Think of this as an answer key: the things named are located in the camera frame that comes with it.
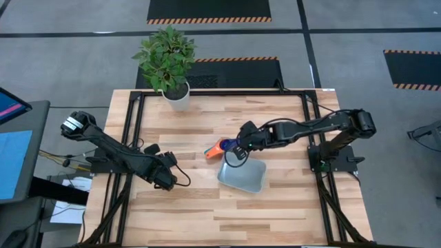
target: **computer screen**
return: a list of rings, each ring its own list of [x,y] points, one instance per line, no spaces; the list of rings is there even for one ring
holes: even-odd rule
[[[32,109],[31,105],[0,87],[0,124]]]

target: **orange and black striped tape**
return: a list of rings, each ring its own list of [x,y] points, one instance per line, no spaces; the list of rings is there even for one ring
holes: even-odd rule
[[[407,53],[407,54],[441,54],[441,52],[428,52],[428,51],[411,51],[411,50],[384,50],[386,53]]]
[[[259,61],[278,60],[278,57],[247,57],[247,58],[221,58],[221,59],[195,59],[194,62],[224,62],[224,61]]]
[[[221,17],[221,18],[176,18],[150,19],[148,25],[156,24],[194,24],[194,23],[239,23],[239,22],[271,22],[271,17]]]
[[[415,83],[394,83],[393,86],[397,89],[406,89],[406,90],[441,91],[441,86],[439,86],[439,85],[424,85],[424,84],[415,84]]]

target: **orange object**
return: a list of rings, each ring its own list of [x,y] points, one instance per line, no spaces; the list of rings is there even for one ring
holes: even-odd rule
[[[222,148],[221,148],[221,142],[225,139],[227,139],[227,138],[220,138],[218,140],[218,142],[216,142],[216,144],[214,144],[212,147],[205,150],[205,152],[204,152],[205,158],[209,159],[209,158],[212,158],[212,157],[217,156],[219,154],[223,154],[224,150],[222,150]]]

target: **wooden table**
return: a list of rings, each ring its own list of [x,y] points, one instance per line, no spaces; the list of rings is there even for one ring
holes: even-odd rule
[[[319,104],[339,108],[334,91],[316,91]],[[118,141],[129,95],[130,90],[114,91],[105,124],[105,132]],[[307,158],[307,138],[284,148],[251,153],[250,158],[267,165],[265,186],[259,194],[220,184],[216,176],[221,159],[207,161],[203,155],[220,137],[235,137],[246,121],[253,120],[259,126],[280,117],[305,120],[298,96],[191,96],[188,112],[173,112],[163,97],[147,97],[140,131],[144,147],[158,143],[162,152],[173,151],[192,184],[167,192],[134,177],[123,245],[326,244],[316,179]],[[327,139],[336,134],[328,133]],[[187,183],[176,168],[172,171],[178,182]],[[348,173],[334,175],[342,210],[365,238],[372,239],[358,182]],[[107,176],[93,179],[85,212],[86,237],[101,221]],[[334,213],[330,209],[329,213],[337,240]],[[117,216],[111,240],[116,236]]]

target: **gray bowl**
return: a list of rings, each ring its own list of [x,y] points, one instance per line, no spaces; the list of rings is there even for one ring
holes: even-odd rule
[[[232,152],[227,153],[227,160],[232,165],[240,164]],[[218,180],[226,186],[235,187],[249,193],[258,193],[263,188],[266,171],[266,164],[260,160],[248,158],[244,165],[233,168],[225,162],[225,159],[222,159]]]

